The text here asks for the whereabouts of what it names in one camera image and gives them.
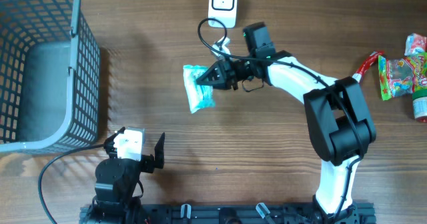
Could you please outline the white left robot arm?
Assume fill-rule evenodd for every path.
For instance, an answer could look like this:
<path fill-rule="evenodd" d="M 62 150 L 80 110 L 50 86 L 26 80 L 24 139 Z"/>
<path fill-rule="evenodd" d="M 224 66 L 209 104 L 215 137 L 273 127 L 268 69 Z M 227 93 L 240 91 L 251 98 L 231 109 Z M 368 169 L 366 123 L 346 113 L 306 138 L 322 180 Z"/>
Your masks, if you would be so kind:
<path fill-rule="evenodd" d="M 143 189 L 141 173 L 153 173 L 164 167 L 165 134 L 161 134 L 153 155 L 144 155 L 145 129 L 122 127 L 108 137 L 103 148 L 108 158 L 95 169 L 95 196 L 82 207 L 80 223 L 150 223 L 149 214 L 141 205 Z"/>

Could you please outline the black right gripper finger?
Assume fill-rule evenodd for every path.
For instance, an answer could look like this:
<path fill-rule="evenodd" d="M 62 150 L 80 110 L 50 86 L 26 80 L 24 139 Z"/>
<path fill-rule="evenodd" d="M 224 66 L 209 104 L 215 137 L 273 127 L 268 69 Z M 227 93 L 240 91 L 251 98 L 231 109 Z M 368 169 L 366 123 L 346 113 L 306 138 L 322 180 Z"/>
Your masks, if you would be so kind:
<path fill-rule="evenodd" d="M 227 83 L 227 80 L 224 79 L 222 76 L 205 76 L 205 77 L 198 77 L 196 79 L 197 85 L 207 85 L 211 86 L 214 89 L 220 89 L 220 90 L 228 90 L 230 89 L 230 86 Z"/>
<path fill-rule="evenodd" d="M 216 61 L 199 79 L 201 81 L 223 81 L 225 61 Z"/>

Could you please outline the red snack stick packet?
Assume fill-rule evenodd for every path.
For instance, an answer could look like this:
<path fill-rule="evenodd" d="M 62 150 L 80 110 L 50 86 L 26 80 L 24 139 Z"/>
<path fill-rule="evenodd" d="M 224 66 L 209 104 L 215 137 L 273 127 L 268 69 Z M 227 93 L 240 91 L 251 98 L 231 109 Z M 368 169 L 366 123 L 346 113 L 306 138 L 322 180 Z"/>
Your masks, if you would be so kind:
<path fill-rule="evenodd" d="M 356 72 L 352 75 L 352 78 L 357 82 L 361 82 L 362 78 L 365 76 L 367 70 L 371 68 L 375 63 L 378 62 L 379 56 L 383 55 L 384 51 L 373 51 L 359 66 Z"/>

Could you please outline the green Haribo gummy bag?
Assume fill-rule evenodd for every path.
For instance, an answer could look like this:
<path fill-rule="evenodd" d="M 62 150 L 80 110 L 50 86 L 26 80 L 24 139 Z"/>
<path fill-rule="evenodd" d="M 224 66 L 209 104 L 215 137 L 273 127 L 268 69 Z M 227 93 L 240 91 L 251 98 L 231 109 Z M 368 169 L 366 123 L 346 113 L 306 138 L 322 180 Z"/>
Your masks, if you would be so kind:
<path fill-rule="evenodd" d="M 378 57 L 383 101 L 426 89 L 426 52 L 401 59 Z"/>

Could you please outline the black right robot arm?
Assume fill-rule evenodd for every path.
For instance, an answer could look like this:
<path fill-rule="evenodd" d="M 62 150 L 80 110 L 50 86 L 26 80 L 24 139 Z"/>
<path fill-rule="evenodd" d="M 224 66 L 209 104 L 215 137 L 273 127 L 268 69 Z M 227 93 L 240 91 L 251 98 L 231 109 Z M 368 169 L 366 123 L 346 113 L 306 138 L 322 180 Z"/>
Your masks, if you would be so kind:
<path fill-rule="evenodd" d="M 322 160 L 314 195 L 314 213 L 323 223 L 339 223 L 356 210 L 351 198 L 356 169 L 376 139 L 376 129 L 359 82 L 336 79 L 302 65 L 291 53 L 277 51 L 265 23 L 243 30 L 248 55 L 232 55 L 223 36 L 206 47 L 217 61 L 196 83 L 213 89 L 237 89 L 258 78 L 282 89 L 304 105 L 310 142 Z"/>

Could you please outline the green lid jar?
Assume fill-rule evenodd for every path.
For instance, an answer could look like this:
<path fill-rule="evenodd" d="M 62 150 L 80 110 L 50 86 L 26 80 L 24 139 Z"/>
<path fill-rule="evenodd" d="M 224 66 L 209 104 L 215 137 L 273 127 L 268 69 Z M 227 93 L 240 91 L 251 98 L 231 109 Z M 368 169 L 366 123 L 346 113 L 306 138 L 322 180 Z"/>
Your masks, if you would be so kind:
<path fill-rule="evenodd" d="M 412 94 L 412 104 L 413 104 L 413 111 L 414 111 L 415 120 L 422 122 L 422 123 L 425 123 L 426 122 L 426 112 L 427 112 L 426 90 L 425 89 L 415 91 Z"/>

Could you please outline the teal tissue packet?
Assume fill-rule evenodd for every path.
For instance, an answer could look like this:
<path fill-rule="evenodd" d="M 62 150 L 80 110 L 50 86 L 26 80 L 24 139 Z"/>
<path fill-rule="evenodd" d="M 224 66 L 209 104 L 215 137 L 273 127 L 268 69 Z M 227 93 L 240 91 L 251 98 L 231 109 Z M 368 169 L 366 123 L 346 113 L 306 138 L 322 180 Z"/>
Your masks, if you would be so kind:
<path fill-rule="evenodd" d="M 216 102 L 213 97 L 213 87 L 208 85 L 198 85 L 196 83 L 197 78 L 201 77 L 207 70 L 207 67 L 200 65 L 183 66 L 183 81 L 191 114 L 194 114 L 200 109 L 216 106 Z"/>

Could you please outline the red white candy packet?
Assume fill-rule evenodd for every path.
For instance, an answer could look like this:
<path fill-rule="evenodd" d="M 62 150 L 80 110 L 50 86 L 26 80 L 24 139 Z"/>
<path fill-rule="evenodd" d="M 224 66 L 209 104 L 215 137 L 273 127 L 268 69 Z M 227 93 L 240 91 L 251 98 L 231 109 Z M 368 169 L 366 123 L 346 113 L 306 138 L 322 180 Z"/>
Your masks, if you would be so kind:
<path fill-rule="evenodd" d="M 407 36 L 405 45 L 405 56 L 415 55 L 426 51 L 426 37 L 417 33 Z"/>

